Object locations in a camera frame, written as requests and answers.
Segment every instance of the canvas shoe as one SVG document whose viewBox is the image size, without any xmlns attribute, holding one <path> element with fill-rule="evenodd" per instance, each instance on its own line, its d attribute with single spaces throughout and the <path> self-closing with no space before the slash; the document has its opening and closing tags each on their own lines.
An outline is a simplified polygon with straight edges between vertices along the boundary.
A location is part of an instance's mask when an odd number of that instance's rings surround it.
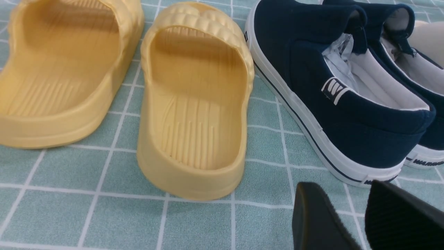
<svg viewBox="0 0 444 250">
<path fill-rule="evenodd" d="M 322 4 L 357 4 L 365 10 L 368 16 L 365 31 L 373 56 L 394 78 L 436 109 L 435 120 L 407 155 L 405 164 L 422 169 L 443 165 L 444 70 L 409 45 L 407 38 L 415 26 L 413 10 L 405 4 L 368 4 L 353 0 L 324 0 Z"/>
<path fill-rule="evenodd" d="M 256 72 L 330 172 L 370 187 L 391 181 L 435 117 L 367 49 L 356 5 L 260 0 L 244 33 Z"/>
</svg>

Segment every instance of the white rubber sole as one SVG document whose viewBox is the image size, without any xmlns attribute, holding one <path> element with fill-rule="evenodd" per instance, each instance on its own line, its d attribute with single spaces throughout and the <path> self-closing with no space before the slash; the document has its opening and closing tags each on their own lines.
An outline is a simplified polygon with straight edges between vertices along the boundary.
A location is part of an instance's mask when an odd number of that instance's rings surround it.
<svg viewBox="0 0 444 250">
<path fill-rule="evenodd" d="M 430 169 L 442 166 L 444 165 L 444 151 L 416 145 L 408 154 L 404 164 L 416 169 Z"/>
<path fill-rule="evenodd" d="M 367 167 L 354 162 L 333 145 L 314 115 L 301 99 L 290 90 L 279 73 L 267 60 L 256 40 L 254 14 L 259 2 L 252 7 L 248 14 L 244 33 L 254 60 L 256 73 L 299 125 L 326 168 L 342 182 L 359 187 L 370 187 L 373 180 L 392 181 L 395 179 L 401 171 L 404 161 L 385 169 Z"/>
</svg>

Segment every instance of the white grid line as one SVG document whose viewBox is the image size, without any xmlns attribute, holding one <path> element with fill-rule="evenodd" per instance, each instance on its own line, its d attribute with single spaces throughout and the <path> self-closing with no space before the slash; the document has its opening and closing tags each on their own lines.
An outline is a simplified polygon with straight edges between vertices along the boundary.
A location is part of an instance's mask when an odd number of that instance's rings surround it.
<svg viewBox="0 0 444 250">
<path fill-rule="evenodd" d="M 28 177 L 26 178 L 25 184 L 23 185 L 22 189 L 19 192 L 19 195 L 17 196 L 16 200 L 12 204 L 11 209 L 9 210 L 9 213 L 6 215 L 6 218 L 3 221 L 2 226 L 0 227 L 0 238 L 2 237 L 3 233 L 5 232 L 6 228 L 8 227 L 12 217 L 14 216 L 14 213 L 17 210 L 17 207 L 19 206 L 20 201 L 22 200 L 23 196 L 25 195 L 26 189 L 29 186 L 29 183 L 31 183 L 32 177 L 34 176 L 34 173 L 36 172 L 37 168 L 39 167 L 40 163 L 42 162 L 43 156 L 46 154 L 46 149 L 43 149 L 40 152 L 39 157 L 37 158 L 36 162 L 34 163 L 31 171 L 29 172 Z"/>
<path fill-rule="evenodd" d="M 234 191 L 231 193 L 231 250 L 236 249 L 236 198 Z"/>
<path fill-rule="evenodd" d="M 135 85 L 135 83 L 137 81 L 137 78 L 139 77 L 140 70 L 141 70 L 141 64 L 139 63 L 139 65 L 137 67 L 136 75 L 135 75 L 134 80 L 133 80 L 133 85 Z M 108 153 L 108 157 L 107 157 L 107 159 L 105 161 L 105 166 L 103 167 L 102 175 L 100 176 L 100 180 L 99 180 L 99 183 L 97 185 L 96 193 L 94 195 L 94 198 L 92 199 L 91 206 L 90 206 L 90 209 L 88 210 L 88 214 L 87 214 L 87 217 L 86 217 L 86 220 L 85 220 L 85 224 L 84 224 L 83 229 L 82 229 L 82 234 L 80 235 L 80 239 L 79 239 L 79 242 L 77 244 L 78 247 L 82 247 L 83 243 L 85 242 L 87 231 L 88 231 L 89 225 L 91 223 L 92 215 L 94 213 L 94 209 L 95 209 L 95 206 L 97 204 L 97 200 L 99 198 L 99 192 L 102 189 L 103 181 L 105 180 L 105 176 L 106 176 L 106 173 L 108 171 L 109 164 L 111 162 L 111 158 L 112 158 L 112 155 L 113 155 L 113 152 L 114 152 L 113 149 L 115 148 L 115 146 L 117 144 L 117 141 L 119 139 L 120 131 L 122 131 L 123 121 L 125 120 L 125 113 L 127 112 L 128 107 L 130 105 L 133 93 L 134 93 L 134 86 L 131 87 L 131 89 L 130 89 L 127 101 L 125 103 L 125 107 L 123 108 L 123 114 L 120 116 L 119 124 L 117 125 L 117 129 L 116 129 L 116 132 L 115 132 L 115 135 L 114 135 L 114 139 L 113 139 L 113 142 L 111 144 L 111 148 L 110 148 L 110 151 Z"/>
<path fill-rule="evenodd" d="M 13 188 L 22 189 L 24 185 L 19 184 L 0 184 L 0 188 Z M 114 197 L 114 198 L 127 198 L 127 199 L 140 199 L 140 200 L 156 200 L 156 201 L 168 201 L 168 202 L 185 202 L 185 203 L 202 203 L 202 204 L 231 204 L 231 205 L 246 205 L 255 206 L 266 209 L 293 209 L 293 205 L 271 205 L 259 202 L 242 201 L 234 199 L 234 194 L 230 195 L 230 200 L 211 200 L 211 201 L 194 201 L 187 200 L 183 198 L 171 197 L 169 194 L 165 196 L 155 196 L 155 195 L 140 195 L 140 194 L 119 194 L 112 192 L 95 192 L 92 190 L 76 190 L 76 189 L 66 189 L 66 188 L 53 188 L 53 187 L 43 187 L 43 186 L 27 186 L 26 190 L 42 191 L 42 192 L 53 192 L 53 193 L 63 193 L 63 194 L 84 194 L 84 195 L 98 195 L 103 197 Z M 345 214 L 353 216 L 352 212 L 336 210 L 338 214 Z M 357 217 L 364 217 L 363 214 L 355 214 Z"/>
<path fill-rule="evenodd" d="M 287 167 L 287 175 L 288 175 L 288 183 L 290 186 L 291 199 L 294 204 L 295 193 L 294 193 L 293 177 L 291 175 L 290 162 L 288 160 L 287 144 L 285 141 L 284 125 L 282 122 L 282 115 L 281 115 L 281 106 L 277 104 L 278 102 L 279 102 L 278 98 L 276 97 L 276 107 L 277 107 L 277 113 L 278 113 L 277 116 L 279 117 L 279 127 L 281 128 L 282 149 L 284 151 L 284 160 L 285 160 L 285 165 Z"/>
<path fill-rule="evenodd" d="M 165 194 L 165 201 L 163 202 L 162 217 L 160 219 L 159 236 L 157 237 L 156 250 L 161 250 L 162 249 L 163 232 L 165 232 L 165 223 L 167 221 L 167 211 L 168 211 L 169 199 L 170 199 L 170 194 L 166 193 Z"/>
<path fill-rule="evenodd" d="M 435 171 L 436 171 L 436 173 L 438 174 L 438 176 L 440 177 L 441 182 L 444 184 L 444 178 L 443 178 L 443 176 L 441 175 L 441 172 L 438 170 L 437 167 L 435 167 Z"/>
<path fill-rule="evenodd" d="M 367 245 L 365 244 L 365 240 L 364 240 L 364 236 L 363 236 L 363 233 L 362 233 L 362 229 L 361 229 L 361 226 L 359 224 L 359 221 L 358 221 L 358 218 L 357 218 L 357 215 L 356 215 L 356 212 L 355 212 L 355 206 L 353 205 L 353 200 L 352 200 L 352 197 L 350 195 L 349 187 L 345 183 L 343 183 L 343 185 L 344 185 L 344 189 L 345 189 L 345 194 L 347 195 L 347 199 L 349 201 L 350 211 L 352 211 L 352 216 L 353 216 L 353 219 L 354 219 L 355 224 L 356 224 L 356 229 L 357 229 L 357 232 L 358 232 L 358 236 L 359 236 L 359 239 L 361 240 L 362 249 L 363 250 L 367 250 Z"/>
</svg>

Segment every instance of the fabric surface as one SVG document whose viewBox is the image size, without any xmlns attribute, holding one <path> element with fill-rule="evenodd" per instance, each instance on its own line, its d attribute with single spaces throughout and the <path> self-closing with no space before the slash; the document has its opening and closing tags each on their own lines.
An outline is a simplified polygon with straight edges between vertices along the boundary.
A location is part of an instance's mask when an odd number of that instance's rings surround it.
<svg viewBox="0 0 444 250">
<path fill-rule="evenodd" d="M 243 29 L 256 0 L 213 1 L 209 4 Z M 8 58 L 6 28 L 17 2 L 0 0 L 0 67 Z M 178 1 L 142 2 L 146 31 L 159 10 Z M 417 20 L 444 20 L 442 0 L 395 2 L 410 5 Z M 144 91 L 139 50 L 91 136 L 49 150 L 0 146 L 0 250 L 291 250 L 299 181 L 319 183 L 357 242 L 369 249 L 364 232 L 369 190 L 345 185 L 327 171 L 259 77 L 248 110 L 246 170 L 239 187 L 211 202 L 183 200 L 153 187 L 135 157 Z M 443 176 L 442 167 L 404 167 L 393 183 L 444 210 Z"/>
</svg>

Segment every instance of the slide sandal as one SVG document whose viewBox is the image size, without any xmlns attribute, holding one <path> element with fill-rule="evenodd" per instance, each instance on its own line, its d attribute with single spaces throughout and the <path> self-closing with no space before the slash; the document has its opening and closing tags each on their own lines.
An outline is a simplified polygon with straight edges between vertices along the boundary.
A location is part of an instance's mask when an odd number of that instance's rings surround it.
<svg viewBox="0 0 444 250">
<path fill-rule="evenodd" d="M 22 0 L 0 75 L 0 144 L 48 148 L 94 132 L 143 26 L 140 0 Z"/>
<path fill-rule="evenodd" d="M 213 200 L 242 179 L 253 59 L 223 12 L 181 2 L 159 13 L 142 43 L 145 93 L 137 159 L 156 187 Z"/>
</svg>

